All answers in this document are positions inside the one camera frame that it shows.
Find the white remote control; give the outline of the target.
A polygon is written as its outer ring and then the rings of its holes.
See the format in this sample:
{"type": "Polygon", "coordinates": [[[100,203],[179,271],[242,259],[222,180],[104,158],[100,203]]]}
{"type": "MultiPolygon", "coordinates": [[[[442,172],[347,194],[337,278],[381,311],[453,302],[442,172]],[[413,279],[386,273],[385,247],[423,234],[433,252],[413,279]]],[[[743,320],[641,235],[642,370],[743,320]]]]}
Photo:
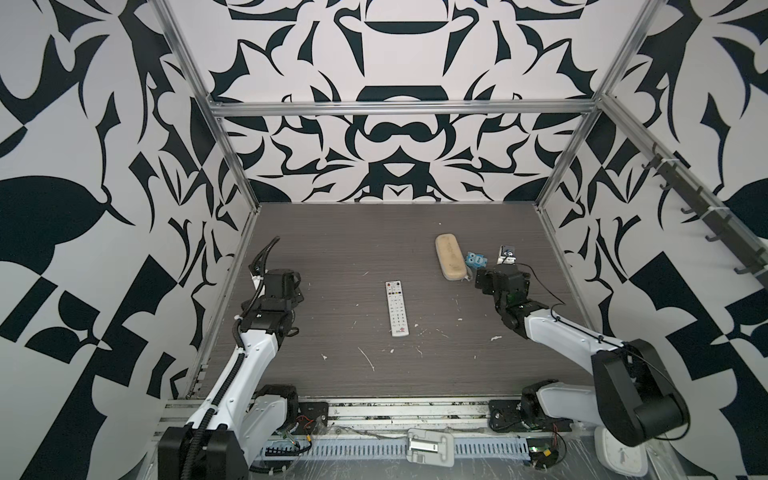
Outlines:
{"type": "Polygon", "coordinates": [[[409,335],[409,324],[405,309],[402,283],[397,280],[386,281],[385,291],[391,335],[394,338],[407,337],[409,335]]]}

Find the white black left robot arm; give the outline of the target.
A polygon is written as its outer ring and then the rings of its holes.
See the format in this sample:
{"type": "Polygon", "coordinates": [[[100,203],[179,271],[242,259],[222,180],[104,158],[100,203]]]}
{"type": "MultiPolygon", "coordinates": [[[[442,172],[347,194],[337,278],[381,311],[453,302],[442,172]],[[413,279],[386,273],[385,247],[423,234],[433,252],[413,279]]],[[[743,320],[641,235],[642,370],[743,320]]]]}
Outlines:
{"type": "Polygon", "coordinates": [[[256,294],[235,317],[236,348],[213,390],[183,426],[167,428],[157,444],[159,479],[248,479],[289,468],[287,462],[256,461],[272,434],[295,425],[296,390],[257,387],[283,340],[296,334],[301,276],[275,269],[253,280],[256,294]]]}

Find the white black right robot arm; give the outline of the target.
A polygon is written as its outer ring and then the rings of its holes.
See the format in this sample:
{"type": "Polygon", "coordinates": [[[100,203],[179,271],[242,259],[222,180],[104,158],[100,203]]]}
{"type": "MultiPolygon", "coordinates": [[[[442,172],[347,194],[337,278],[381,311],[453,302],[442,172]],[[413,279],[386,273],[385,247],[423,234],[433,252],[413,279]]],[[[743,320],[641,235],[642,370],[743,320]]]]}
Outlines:
{"type": "Polygon", "coordinates": [[[522,402],[525,422],[544,416],[590,423],[628,447],[677,428],[689,430],[688,405],[649,342],[606,336],[530,299],[530,275],[515,264],[479,269],[475,286],[492,296],[509,330],[554,350],[592,377],[590,386],[559,381],[530,386],[522,402]]]}

